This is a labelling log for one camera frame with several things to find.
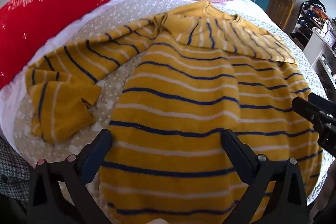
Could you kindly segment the cluttered clothes rack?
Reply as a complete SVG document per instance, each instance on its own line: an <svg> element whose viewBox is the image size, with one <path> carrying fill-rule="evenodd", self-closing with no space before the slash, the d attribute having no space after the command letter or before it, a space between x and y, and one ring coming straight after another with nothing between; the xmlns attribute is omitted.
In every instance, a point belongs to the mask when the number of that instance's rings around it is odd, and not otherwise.
<svg viewBox="0 0 336 224"><path fill-rule="evenodd" d="M326 7L319 0L302 2L293 31L289 34L301 50L307 46L313 31L324 37L333 28L333 20L327 16Z"/></svg>

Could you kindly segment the checkered fabric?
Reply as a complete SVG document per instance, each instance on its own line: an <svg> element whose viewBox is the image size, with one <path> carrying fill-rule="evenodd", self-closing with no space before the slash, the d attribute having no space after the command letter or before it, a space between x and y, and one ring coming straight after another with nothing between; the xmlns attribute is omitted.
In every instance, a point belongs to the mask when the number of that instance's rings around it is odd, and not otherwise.
<svg viewBox="0 0 336 224"><path fill-rule="evenodd" d="M28 202L29 165L2 138L0 147L1 194L18 201Z"/></svg>

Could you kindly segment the white shelf desk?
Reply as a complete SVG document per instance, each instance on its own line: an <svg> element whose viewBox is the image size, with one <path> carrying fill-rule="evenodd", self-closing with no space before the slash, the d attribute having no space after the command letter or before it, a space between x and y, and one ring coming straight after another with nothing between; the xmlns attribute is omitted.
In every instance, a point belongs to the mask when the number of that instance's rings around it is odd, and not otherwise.
<svg viewBox="0 0 336 224"><path fill-rule="evenodd" d="M335 47L329 45L331 33L322 37L313 31L303 53L318 75L329 101L335 103Z"/></svg>

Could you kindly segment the white bed sheet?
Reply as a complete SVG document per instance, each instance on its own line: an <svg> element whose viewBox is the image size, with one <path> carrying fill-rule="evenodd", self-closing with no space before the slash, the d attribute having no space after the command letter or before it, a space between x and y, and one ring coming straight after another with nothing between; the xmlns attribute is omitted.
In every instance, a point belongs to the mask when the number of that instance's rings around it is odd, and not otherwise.
<svg viewBox="0 0 336 224"><path fill-rule="evenodd" d="M78 33L86 23L101 15L110 7L128 0L110 0L106 4L99 6L90 13L85 14L82 18L75 20L57 35L47 40L44 46L40 47L28 62L29 65L40 60L45 54L55 50L67 42L72 36ZM12 147L14 144L14 120L20 103L25 96L25 69L23 69L14 77L14 79L1 89L1 137L5 139Z"/></svg>

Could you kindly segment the red embroidered pillow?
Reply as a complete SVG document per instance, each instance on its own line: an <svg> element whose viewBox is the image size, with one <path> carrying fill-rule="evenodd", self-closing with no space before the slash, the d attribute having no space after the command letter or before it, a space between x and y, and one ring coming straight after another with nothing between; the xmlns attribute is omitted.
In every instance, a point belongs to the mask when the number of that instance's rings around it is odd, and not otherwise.
<svg viewBox="0 0 336 224"><path fill-rule="evenodd" d="M7 85L48 39L110 0L9 0L1 8L1 86Z"/></svg>

